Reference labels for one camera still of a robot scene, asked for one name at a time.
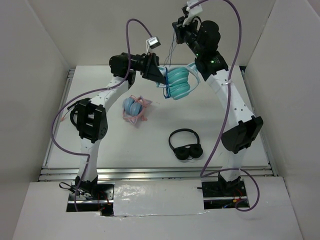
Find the teal cat ear headphones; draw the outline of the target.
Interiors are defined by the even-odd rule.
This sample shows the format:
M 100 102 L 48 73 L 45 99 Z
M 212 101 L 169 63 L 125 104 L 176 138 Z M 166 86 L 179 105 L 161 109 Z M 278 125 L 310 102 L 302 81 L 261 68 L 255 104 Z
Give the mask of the teal cat ear headphones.
M 156 87 L 163 89 L 165 99 L 172 98 L 175 101 L 182 99 L 194 91 L 201 82 L 195 62 L 189 63 L 187 66 L 173 66 L 169 68 L 159 66 L 158 68 L 163 73 L 166 83 L 157 83 Z M 194 87 L 191 87 L 189 84 L 189 74 L 193 75 L 196 79 Z

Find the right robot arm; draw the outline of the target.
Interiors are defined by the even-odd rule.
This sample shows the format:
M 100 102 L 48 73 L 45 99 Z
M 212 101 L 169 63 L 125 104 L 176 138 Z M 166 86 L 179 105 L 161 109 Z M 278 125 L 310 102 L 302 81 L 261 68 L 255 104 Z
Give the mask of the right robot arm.
M 264 122 L 253 114 L 232 82 L 232 68 L 218 52 L 221 39 L 218 25 L 211 20 L 198 23 L 182 16 L 172 23 L 172 27 L 176 42 L 187 44 L 194 53 L 196 69 L 225 109 L 223 129 L 217 142 L 229 154 L 218 174 L 217 189 L 223 196 L 228 196 L 240 185 L 240 169 Z

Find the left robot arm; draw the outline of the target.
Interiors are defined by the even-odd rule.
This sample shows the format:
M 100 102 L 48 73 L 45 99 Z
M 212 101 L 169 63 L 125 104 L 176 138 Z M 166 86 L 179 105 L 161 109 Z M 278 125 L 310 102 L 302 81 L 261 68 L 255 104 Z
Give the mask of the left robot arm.
M 81 139 L 81 162 L 75 186 L 86 199 L 98 195 L 97 161 L 101 140 L 108 131 L 107 112 L 118 98 L 135 82 L 136 72 L 144 79 L 164 83 L 155 53 L 129 55 L 121 53 L 109 60 L 111 82 L 106 89 L 91 99 L 82 99 L 77 105 L 76 129 Z

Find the pink blue cat headphones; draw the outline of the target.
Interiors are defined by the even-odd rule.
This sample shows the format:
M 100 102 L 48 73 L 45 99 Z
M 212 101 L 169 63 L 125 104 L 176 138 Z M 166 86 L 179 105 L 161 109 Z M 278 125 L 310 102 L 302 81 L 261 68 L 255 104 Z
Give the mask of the pink blue cat headphones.
M 122 119 L 135 125 L 138 120 L 145 122 L 148 118 L 145 116 L 146 109 L 153 102 L 143 96 L 135 97 L 131 95 L 130 97 L 123 100 L 122 103 Z

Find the small black headphones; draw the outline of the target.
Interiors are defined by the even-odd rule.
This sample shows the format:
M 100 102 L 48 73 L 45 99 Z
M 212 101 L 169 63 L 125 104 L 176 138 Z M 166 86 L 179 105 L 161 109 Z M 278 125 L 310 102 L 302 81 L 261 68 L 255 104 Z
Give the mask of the small black headphones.
M 171 143 L 171 137 L 177 133 L 180 133 L 180 132 L 192 133 L 196 137 L 196 143 L 186 144 L 186 145 L 179 146 L 179 147 L 174 147 Z M 181 161 L 188 160 L 189 157 L 191 157 L 192 159 L 198 159 L 203 155 L 203 152 L 204 152 L 202 149 L 202 146 L 200 144 L 199 135 L 194 130 L 189 129 L 189 128 L 181 128 L 181 129 L 177 129 L 177 130 L 173 131 L 169 135 L 168 145 L 169 145 L 170 149 L 173 151 L 175 157 Z

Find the white taped cover plate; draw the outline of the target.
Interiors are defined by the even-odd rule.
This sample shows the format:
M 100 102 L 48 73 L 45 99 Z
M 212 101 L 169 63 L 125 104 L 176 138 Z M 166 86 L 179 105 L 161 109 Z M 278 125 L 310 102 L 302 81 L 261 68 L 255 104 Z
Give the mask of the white taped cover plate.
M 201 181 L 117 181 L 113 194 L 115 216 L 186 216 L 205 212 Z

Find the large black wired headphones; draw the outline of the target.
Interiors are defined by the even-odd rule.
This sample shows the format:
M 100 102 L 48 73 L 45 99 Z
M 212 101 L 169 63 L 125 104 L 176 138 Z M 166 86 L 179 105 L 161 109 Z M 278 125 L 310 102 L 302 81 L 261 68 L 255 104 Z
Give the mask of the large black wired headphones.
M 75 127 L 77 126 L 77 121 L 75 119 L 75 116 L 78 115 L 78 108 L 79 108 L 79 102 L 78 101 L 67 107 L 67 110 L 70 112 L 70 115 L 69 115 L 70 122 Z

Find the aluminium rail frame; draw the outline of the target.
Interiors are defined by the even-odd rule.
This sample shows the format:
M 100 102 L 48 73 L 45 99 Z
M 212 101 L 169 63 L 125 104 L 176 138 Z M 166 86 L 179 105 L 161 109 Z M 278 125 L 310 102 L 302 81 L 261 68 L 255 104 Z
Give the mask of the aluminium rail frame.
M 89 90 L 105 87 L 112 74 L 106 65 L 78 65 L 70 71 L 62 102 Z M 152 104 L 145 110 L 147 121 L 135 125 L 122 118 L 122 103 L 129 96 L 143 96 Z M 219 135 L 225 116 L 217 95 L 203 81 L 187 97 L 164 99 L 162 89 L 137 74 L 134 85 L 107 112 L 108 131 L 98 152 L 99 180 L 198 178 Z M 69 118 L 55 130 L 56 141 L 65 149 L 79 152 L 81 140 Z M 198 133 L 203 155 L 179 161 L 168 145 L 174 130 L 188 128 Z M 73 181 L 80 158 L 51 144 L 39 181 Z M 272 176 L 273 172 L 260 135 L 244 157 L 243 166 L 253 176 Z

